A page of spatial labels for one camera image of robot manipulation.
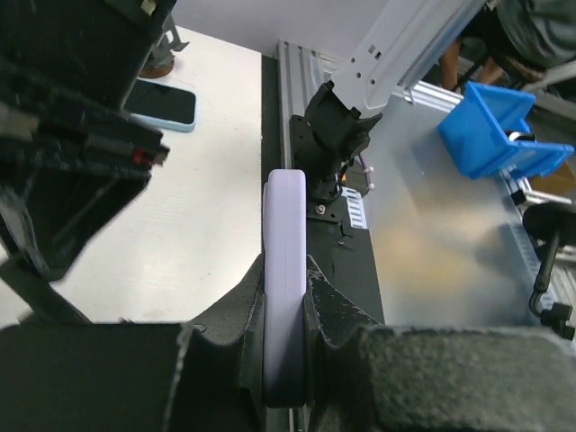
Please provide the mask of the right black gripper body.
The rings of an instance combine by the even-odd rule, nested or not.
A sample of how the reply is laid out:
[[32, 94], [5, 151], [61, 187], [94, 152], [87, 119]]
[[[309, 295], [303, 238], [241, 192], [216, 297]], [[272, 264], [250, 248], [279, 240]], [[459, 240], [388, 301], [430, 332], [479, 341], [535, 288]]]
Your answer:
[[168, 150], [124, 105], [171, 1], [4, 1], [1, 164], [148, 183]]

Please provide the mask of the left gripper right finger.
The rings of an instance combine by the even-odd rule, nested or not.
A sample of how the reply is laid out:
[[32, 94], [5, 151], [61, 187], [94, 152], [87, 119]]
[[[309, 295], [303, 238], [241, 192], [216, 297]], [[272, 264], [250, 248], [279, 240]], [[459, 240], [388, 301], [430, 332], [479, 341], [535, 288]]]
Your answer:
[[553, 332], [384, 326], [306, 266], [310, 430], [574, 430], [575, 358]]

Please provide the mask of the purple case smartphone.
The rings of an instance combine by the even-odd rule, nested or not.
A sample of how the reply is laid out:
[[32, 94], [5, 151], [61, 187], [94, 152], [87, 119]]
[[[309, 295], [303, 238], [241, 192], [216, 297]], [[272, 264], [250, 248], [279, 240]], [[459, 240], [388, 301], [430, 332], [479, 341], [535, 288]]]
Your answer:
[[306, 183], [302, 171], [270, 173], [263, 217], [264, 399], [271, 408], [296, 407], [305, 399]]

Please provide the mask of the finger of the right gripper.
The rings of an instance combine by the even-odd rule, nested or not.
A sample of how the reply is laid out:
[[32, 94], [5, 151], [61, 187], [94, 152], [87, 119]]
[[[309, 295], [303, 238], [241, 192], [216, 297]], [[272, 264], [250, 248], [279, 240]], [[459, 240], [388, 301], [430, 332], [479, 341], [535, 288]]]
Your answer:
[[21, 325], [88, 325], [89, 318], [42, 279], [19, 254], [1, 264], [1, 280], [30, 308], [18, 317]]
[[149, 172], [20, 167], [1, 177], [1, 244], [41, 278], [64, 278], [87, 243], [148, 186]]

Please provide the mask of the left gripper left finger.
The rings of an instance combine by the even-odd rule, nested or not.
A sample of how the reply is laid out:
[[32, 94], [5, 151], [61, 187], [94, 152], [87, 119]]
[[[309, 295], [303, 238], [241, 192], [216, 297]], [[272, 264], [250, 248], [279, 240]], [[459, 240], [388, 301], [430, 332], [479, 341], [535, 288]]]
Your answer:
[[4, 328], [2, 430], [263, 430], [263, 272], [187, 322]]

